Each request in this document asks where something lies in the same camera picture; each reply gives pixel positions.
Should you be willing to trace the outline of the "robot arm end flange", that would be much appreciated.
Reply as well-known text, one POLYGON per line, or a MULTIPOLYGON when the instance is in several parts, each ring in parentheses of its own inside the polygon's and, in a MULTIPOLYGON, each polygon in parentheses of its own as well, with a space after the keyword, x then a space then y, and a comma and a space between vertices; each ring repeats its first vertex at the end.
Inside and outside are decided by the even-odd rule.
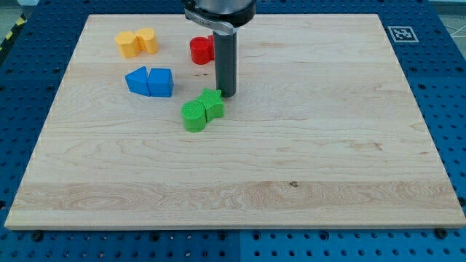
POLYGON ((256 14, 256 0, 183 0, 187 20, 221 34, 233 35, 256 14))

